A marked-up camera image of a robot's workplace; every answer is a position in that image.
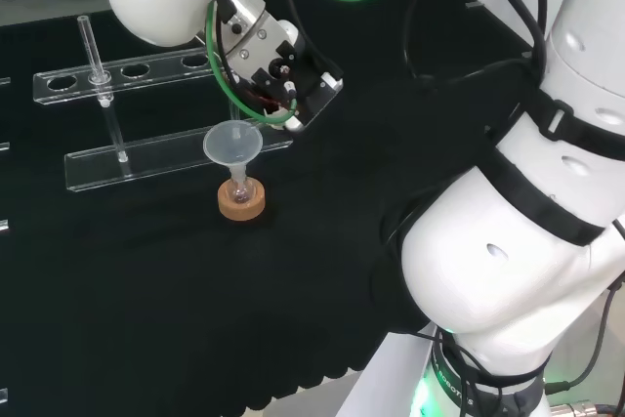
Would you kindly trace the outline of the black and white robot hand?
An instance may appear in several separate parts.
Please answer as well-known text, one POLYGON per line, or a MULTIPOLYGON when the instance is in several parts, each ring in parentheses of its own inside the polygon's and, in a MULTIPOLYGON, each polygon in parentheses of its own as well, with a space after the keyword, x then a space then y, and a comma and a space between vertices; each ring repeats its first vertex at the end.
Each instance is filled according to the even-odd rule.
POLYGON ((321 56, 301 29, 277 20, 264 0, 228 0, 215 32, 243 97, 273 127, 301 133, 343 88, 343 71, 321 56))

